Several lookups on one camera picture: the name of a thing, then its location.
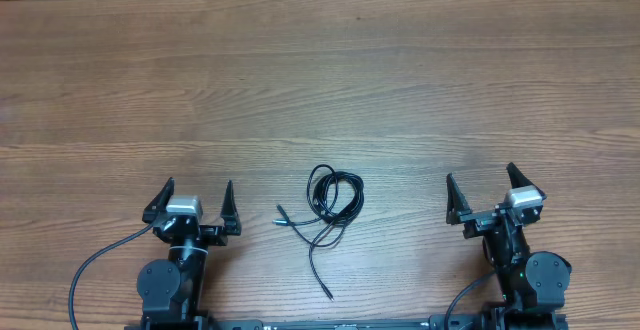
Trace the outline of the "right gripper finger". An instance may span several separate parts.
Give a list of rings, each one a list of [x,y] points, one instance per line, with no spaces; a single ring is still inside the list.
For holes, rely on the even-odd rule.
[[[542,199],[546,199],[545,192],[529,180],[513,162],[507,164],[506,171],[508,173],[512,189],[533,186],[538,191]]]
[[[449,173],[446,176],[447,186],[447,209],[446,209],[446,223],[449,225],[457,225],[462,222],[463,216],[470,215],[472,209],[469,206],[465,196],[460,191],[454,176]]]

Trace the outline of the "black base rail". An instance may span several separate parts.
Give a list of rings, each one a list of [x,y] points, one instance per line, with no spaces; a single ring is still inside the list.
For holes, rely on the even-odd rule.
[[[139,329],[220,329],[220,330],[441,330],[444,328],[445,315],[432,315],[428,319],[388,319],[388,320],[334,320],[334,321],[293,321],[293,322],[262,322],[260,320],[230,320],[217,321],[205,326],[156,327],[142,326],[141,323],[124,326],[126,330]],[[475,329],[561,329],[568,330],[569,324],[566,316],[557,315],[555,325],[551,319],[529,318],[512,320],[511,324],[504,327],[491,327],[489,322],[483,323],[480,315],[460,314],[452,315],[448,321],[447,329],[475,330]]]

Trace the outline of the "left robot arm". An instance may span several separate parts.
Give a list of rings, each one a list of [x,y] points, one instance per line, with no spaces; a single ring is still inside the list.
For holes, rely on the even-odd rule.
[[[217,329],[217,321],[200,308],[200,300],[209,249],[227,245],[230,236],[242,232],[233,183],[227,183],[221,225],[202,222],[198,196],[176,195],[174,190],[175,181],[170,178],[143,210],[142,221],[169,245],[169,252],[165,259],[146,264],[138,275],[137,291],[143,302],[140,327]]]

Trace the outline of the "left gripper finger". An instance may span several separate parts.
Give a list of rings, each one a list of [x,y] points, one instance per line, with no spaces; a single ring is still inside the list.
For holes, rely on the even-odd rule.
[[[227,183],[220,216],[223,219],[224,230],[227,235],[241,235],[242,225],[235,204],[234,188],[231,180]]]
[[[173,196],[175,190],[175,180],[169,177],[160,192],[144,208],[142,221],[152,223],[161,213],[166,211],[166,206]]]

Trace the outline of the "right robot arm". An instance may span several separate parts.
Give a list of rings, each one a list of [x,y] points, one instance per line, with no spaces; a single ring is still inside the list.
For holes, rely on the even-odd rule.
[[[446,177],[446,223],[463,225],[466,239],[480,237],[485,259],[492,270],[467,285],[448,306],[444,329],[566,329],[557,310],[565,305],[571,264],[562,256],[533,252],[526,240],[526,226],[540,220],[546,194],[514,163],[506,166],[511,188],[492,210],[475,212],[453,174]],[[455,317],[460,300],[491,277],[498,281],[502,300],[487,302],[479,314]]]

